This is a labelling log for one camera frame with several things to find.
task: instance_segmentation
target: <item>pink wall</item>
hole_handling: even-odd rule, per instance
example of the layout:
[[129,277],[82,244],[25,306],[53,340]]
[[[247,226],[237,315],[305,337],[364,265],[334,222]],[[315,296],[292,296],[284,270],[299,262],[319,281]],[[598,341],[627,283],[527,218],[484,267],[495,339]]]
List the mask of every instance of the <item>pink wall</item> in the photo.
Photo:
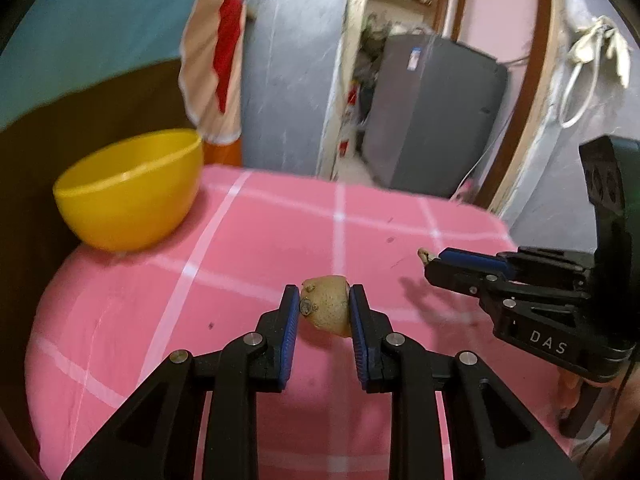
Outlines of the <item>pink wall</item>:
[[[537,9],[538,0],[466,0],[459,41],[482,50],[500,62],[526,56],[531,45]],[[487,143],[488,146],[493,144],[474,173],[477,185],[484,180],[500,147],[506,122],[520,94],[525,70],[526,62],[509,68],[502,107]]]

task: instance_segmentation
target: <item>grey refrigerator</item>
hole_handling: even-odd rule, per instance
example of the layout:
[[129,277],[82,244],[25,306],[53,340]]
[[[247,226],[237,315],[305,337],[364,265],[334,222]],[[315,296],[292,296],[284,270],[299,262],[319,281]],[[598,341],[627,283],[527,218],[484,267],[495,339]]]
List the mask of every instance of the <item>grey refrigerator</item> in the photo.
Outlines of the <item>grey refrigerator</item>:
[[506,84],[507,69],[468,46],[390,36],[362,144],[373,177],[450,197],[485,149]]

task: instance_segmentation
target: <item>mattress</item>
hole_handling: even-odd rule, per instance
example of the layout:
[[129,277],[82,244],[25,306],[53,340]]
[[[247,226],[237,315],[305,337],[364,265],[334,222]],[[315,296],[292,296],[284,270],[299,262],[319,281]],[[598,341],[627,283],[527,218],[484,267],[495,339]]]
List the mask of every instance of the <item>mattress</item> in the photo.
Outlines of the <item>mattress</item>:
[[[205,168],[193,208],[167,240],[136,254],[80,246],[44,292],[26,356],[44,472],[60,478],[171,351],[219,350],[277,308],[287,283],[325,274],[363,284],[371,307],[425,348],[477,352],[564,445],[552,408],[555,367],[494,339],[477,300],[432,287],[421,246],[514,248],[505,226],[473,206]],[[263,480],[387,478],[390,397],[362,391],[349,339],[301,320],[287,389],[258,394],[257,418]],[[444,457],[448,470],[446,435]]]

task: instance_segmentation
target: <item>red stripe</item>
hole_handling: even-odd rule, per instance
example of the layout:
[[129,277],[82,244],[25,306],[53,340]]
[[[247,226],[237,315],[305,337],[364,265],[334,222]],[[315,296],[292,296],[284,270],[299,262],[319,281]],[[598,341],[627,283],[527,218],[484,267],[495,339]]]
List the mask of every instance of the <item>red stripe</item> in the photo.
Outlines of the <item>red stripe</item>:
[[226,111],[226,94],[229,91],[231,67],[234,62],[236,45],[240,38],[240,19],[242,17],[242,0],[225,0],[220,6],[220,26],[218,27],[218,43],[213,55],[213,70],[218,74],[218,109]]

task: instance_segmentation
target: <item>yellow bowl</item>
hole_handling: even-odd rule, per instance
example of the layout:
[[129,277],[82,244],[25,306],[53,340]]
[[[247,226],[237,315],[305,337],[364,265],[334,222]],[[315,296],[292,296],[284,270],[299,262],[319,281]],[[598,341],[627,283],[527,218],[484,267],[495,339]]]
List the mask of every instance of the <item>yellow bowl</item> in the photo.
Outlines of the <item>yellow bowl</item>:
[[132,137],[76,162],[53,186],[62,218],[86,244],[137,251],[173,231],[198,192],[202,143],[194,130]]

